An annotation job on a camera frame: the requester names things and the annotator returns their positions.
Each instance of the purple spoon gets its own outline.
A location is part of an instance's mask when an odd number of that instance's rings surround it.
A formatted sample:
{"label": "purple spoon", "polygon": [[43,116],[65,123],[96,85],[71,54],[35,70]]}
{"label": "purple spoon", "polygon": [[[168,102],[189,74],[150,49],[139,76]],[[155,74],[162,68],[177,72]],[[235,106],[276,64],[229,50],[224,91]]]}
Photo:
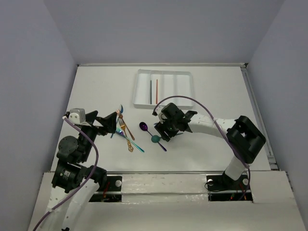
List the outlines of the purple spoon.
{"label": "purple spoon", "polygon": [[[139,127],[141,128],[142,131],[147,131],[151,136],[153,136],[153,135],[149,132],[148,126],[146,125],[146,123],[144,123],[144,122],[139,123]],[[166,149],[163,145],[161,145],[160,142],[158,142],[158,144],[159,144],[159,146],[160,146],[165,152],[167,151],[167,149]]]}

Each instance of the rose gold fork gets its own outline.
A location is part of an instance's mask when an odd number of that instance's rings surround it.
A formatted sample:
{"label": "rose gold fork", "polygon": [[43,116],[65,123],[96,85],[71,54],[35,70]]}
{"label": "rose gold fork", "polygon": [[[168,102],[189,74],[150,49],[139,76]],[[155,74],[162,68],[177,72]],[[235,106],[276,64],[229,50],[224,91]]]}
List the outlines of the rose gold fork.
{"label": "rose gold fork", "polygon": [[[125,123],[124,123],[122,118],[119,118],[119,123],[120,123],[121,129],[124,131],[125,136],[127,136],[126,131],[125,131],[126,125],[125,125]],[[130,143],[129,140],[127,140],[127,145],[128,145],[128,150],[130,152],[132,152],[134,150],[134,148],[131,146],[131,143]]]}
{"label": "rose gold fork", "polygon": [[127,127],[126,123],[124,122],[123,115],[121,114],[121,112],[120,112],[119,110],[117,110],[116,113],[117,113],[119,119],[122,119],[124,125],[126,126],[128,132],[129,132],[129,134],[130,134],[131,139],[134,141],[134,140],[135,140],[135,137],[134,137],[133,134],[130,132],[129,128]]}

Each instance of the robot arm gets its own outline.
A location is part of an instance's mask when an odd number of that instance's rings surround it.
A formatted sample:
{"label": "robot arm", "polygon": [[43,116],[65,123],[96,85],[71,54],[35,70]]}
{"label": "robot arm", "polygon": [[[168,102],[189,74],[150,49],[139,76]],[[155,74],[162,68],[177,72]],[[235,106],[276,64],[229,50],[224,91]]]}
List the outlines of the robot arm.
{"label": "robot arm", "polygon": [[[76,108],[67,112],[65,117],[80,127],[81,131],[94,142],[97,135],[104,136],[116,131],[116,112],[105,118],[97,117],[97,114],[97,111],[85,114],[84,109]],[[94,126],[95,120],[102,126]],[[86,168],[79,164],[88,159],[92,148],[91,143],[81,133],[78,138],[64,137],[58,147],[56,156],[59,161],[51,182],[51,197],[46,210],[46,214],[48,212],[50,214],[38,227],[41,231],[73,231],[89,199],[100,187],[104,188],[107,182],[106,170],[96,167],[90,179],[82,188],[79,188],[94,168],[94,166]],[[67,199],[68,195],[75,190],[77,192]]]}
{"label": "robot arm", "polygon": [[232,144],[234,150],[244,161],[245,165],[234,156],[230,164],[222,174],[222,183],[228,188],[234,184],[249,164],[260,152],[266,142],[265,137],[245,116],[238,119],[215,118],[220,130],[217,128],[213,119],[201,115],[195,111],[183,113],[175,104],[169,103],[163,108],[157,108],[154,115],[158,115],[160,122],[155,129],[159,132],[162,139],[169,141],[179,131],[199,132],[216,137],[227,139]]}

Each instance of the white tray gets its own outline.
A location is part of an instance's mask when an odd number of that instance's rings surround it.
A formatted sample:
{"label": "white tray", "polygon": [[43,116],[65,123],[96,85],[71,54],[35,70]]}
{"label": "white tray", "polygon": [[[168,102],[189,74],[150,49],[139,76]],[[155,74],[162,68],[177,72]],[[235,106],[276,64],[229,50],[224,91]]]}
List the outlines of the white tray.
{"label": "white tray", "polygon": [[[194,98],[193,76],[188,71],[155,71],[141,70],[137,72],[137,80],[133,96],[133,104],[136,108],[153,109],[156,105],[156,80],[158,81],[157,99],[172,95],[183,95]],[[150,104],[150,84],[152,81],[152,104]],[[174,103],[179,109],[192,109],[194,103],[183,98],[172,98],[161,105]]]}

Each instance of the white wall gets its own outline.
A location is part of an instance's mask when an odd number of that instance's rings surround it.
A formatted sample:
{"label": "white wall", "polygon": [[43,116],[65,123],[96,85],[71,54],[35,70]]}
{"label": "white wall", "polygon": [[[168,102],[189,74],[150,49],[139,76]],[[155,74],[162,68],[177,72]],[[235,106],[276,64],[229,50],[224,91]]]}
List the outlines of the white wall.
{"label": "white wall", "polygon": [[76,71],[42,0],[0,5],[0,230],[25,231]]}
{"label": "white wall", "polygon": [[44,2],[77,63],[247,63],[283,0]]}
{"label": "white wall", "polygon": [[308,228],[308,1],[286,0],[248,71],[273,151]]}

